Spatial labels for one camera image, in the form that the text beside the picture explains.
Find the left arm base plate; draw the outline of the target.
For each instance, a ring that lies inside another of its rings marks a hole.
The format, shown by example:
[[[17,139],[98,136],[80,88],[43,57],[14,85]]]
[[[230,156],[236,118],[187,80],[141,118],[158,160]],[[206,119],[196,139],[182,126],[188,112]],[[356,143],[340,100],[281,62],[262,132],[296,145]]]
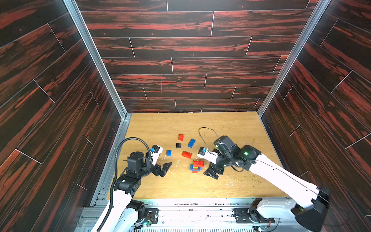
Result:
[[[157,224],[159,218],[158,208],[145,208],[143,212],[139,213],[137,224]]]

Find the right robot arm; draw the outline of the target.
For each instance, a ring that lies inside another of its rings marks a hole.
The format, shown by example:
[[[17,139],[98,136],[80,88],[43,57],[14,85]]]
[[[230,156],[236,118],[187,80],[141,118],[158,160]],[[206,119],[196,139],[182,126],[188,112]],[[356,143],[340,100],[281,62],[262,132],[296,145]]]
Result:
[[[245,145],[240,148],[228,136],[221,136],[215,142],[215,149],[200,147],[198,157],[209,161],[204,175],[218,179],[226,167],[253,173],[270,182],[289,198],[269,200],[256,198],[241,218],[255,223],[273,222],[274,219],[296,221],[311,232],[321,231],[329,209],[330,189],[319,188],[271,161],[258,149]]]

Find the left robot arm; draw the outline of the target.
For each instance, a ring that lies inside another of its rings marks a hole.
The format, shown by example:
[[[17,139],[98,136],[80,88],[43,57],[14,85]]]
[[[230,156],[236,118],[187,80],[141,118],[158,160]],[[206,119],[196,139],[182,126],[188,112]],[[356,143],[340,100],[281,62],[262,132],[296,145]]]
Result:
[[[94,225],[93,232],[128,232],[134,226],[141,228],[146,218],[153,218],[146,214],[144,203],[133,197],[143,177],[151,173],[164,177],[172,166],[171,162],[162,166],[156,163],[162,152],[162,147],[154,146],[149,153],[137,151],[128,156],[128,166],[118,180],[113,182],[110,202]]]

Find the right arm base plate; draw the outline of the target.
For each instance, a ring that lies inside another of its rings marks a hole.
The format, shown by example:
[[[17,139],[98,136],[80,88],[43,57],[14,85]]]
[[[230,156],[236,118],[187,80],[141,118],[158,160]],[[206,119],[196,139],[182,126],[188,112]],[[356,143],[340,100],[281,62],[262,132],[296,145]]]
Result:
[[[234,208],[232,210],[237,224],[259,223],[259,224],[273,224],[274,218],[264,218],[257,211],[250,211],[249,208]]]

